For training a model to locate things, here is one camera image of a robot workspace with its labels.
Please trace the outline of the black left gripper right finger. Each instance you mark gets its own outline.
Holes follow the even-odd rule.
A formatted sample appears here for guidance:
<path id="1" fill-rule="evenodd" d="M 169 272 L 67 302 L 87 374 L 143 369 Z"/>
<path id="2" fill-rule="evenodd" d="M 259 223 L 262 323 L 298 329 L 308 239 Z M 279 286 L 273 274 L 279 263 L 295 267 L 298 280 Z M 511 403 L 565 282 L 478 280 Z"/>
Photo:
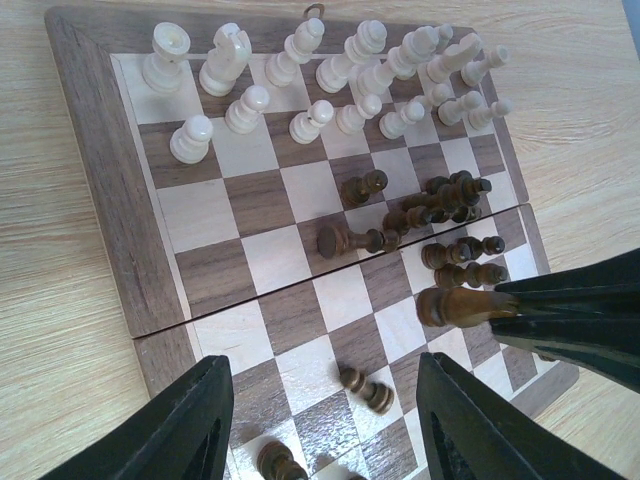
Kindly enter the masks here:
<path id="1" fill-rule="evenodd" d="M 444 353 L 420 357 L 416 389 L 432 479 L 619 479 Z"/>

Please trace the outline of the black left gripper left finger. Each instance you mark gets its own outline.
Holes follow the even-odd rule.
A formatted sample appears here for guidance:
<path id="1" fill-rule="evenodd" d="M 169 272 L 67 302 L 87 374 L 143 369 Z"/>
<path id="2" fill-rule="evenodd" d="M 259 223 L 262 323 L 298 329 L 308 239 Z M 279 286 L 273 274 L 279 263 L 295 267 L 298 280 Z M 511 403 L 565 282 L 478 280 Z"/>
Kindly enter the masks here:
<path id="1" fill-rule="evenodd" d="M 221 479 L 234 394 L 226 356 L 206 356 L 46 479 Z"/>

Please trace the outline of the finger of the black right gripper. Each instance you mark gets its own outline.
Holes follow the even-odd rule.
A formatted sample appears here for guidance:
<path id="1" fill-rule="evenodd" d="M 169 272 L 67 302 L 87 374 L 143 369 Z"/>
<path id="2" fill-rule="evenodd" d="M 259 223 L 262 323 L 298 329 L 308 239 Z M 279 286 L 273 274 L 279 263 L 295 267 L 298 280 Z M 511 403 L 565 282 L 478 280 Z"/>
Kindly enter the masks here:
<path id="1" fill-rule="evenodd" d="M 522 315 L 639 316 L 637 249 L 588 266 L 498 285 Z"/>
<path id="2" fill-rule="evenodd" d="M 496 339 L 591 370 L 639 390 L 639 320 L 629 316 L 531 315 L 490 321 Z"/>

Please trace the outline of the dark brown bishop chess piece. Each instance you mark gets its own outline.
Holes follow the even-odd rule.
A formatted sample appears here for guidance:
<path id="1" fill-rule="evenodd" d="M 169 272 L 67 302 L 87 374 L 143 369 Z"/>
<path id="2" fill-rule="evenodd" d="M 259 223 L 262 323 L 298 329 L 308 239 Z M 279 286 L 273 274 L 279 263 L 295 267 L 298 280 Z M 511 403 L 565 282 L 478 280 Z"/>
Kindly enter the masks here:
<path id="1" fill-rule="evenodd" d="M 428 288 L 416 300 L 418 319 L 429 327 L 471 328 L 491 319 L 514 317 L 518 307 L 513 295 L 464 287 Z"/>

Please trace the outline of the dark brown king chess piece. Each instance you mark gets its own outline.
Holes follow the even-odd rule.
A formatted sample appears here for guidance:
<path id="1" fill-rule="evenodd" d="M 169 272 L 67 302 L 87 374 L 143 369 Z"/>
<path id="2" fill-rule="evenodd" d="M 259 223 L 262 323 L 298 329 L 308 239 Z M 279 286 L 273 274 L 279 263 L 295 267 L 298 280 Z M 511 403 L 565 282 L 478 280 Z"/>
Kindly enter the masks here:
<path id="1" fill-rule="evenodd" d="M 402 237 L 395 230 L 369 229 L 356 233 L 344 225 L 327 225 L 320 229 L 317 247 L 325 259 L 364 249 L 368 253 L 392 252 L 398 249 Z"/>

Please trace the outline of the white rook chess piece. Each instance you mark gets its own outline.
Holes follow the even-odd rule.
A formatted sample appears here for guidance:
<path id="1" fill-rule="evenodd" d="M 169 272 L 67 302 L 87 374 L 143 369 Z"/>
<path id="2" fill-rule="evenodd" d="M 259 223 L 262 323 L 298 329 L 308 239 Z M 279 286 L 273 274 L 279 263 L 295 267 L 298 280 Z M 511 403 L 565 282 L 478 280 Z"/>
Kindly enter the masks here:
<path id="1" fill-rule="evenodd" d="M 178 91 L 182 82 L 179 63 L 186 59 L 190 46 L 190 37 L 182 27 L 171 22 L 158 23 L 153 30 L 153 52 L 142 65 L 147 85 L 159 93 Z"/>

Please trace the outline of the white knight chess piece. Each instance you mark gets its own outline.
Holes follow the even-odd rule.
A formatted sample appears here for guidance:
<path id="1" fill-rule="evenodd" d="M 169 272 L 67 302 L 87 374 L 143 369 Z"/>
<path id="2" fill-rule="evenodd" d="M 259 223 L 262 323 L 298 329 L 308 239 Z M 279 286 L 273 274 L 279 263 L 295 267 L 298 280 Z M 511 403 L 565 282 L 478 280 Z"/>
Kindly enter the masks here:
<path id="1" fill-rule="evenodd" d="M 228 95 L 244 71 L 252 54 L 248 34 L 233 22 L 222 25 L 213 37 L 214 48 L 199 72 L 199 81 L 206 93 Z"/>

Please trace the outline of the wooden chessboard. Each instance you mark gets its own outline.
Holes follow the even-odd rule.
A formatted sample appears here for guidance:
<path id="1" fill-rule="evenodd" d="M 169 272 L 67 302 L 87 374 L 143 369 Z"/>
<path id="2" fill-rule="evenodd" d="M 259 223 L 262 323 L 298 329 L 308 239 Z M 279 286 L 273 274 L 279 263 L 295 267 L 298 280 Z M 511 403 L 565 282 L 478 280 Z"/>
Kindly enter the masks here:
<path id="1" fill-rule="evenodd" d="M 178 91 L 142 75 L 154 27 L 191 40 Z M 236 23 L 252 54 L 231 92 L 199 72 L 213 37 Z M 309 144 L 290 121 L 326 98 L 315 71 L 357 31 L 329 20 L 309 62 L 279 88 L 269 58 L 296 18 L 238 12 L 73 6 L 45 15 L 129 331 L 151 395 L 206 355 L 229 359 L 235 397 L 224 475 L 258 477 L 256 460 L 283 442 L 314 479 L 424 479 L 418 364 L 443 352 L 528 416 L 578 377 L 498 343 L 487 325 L 429 328 L 418 294 L 434 277 L 425 245 L 498 236 L 492 257 L 513 280 L 549 264 L 503 119 L 477 130 L 429 111 L 399 138 L 377 119 L 353 134 L 335 123 Z M 397 250 L 331 259 L 320 229 L 395 230 Z M 347 367 L 395 392 L 380 415 L 340 382 Z"/>

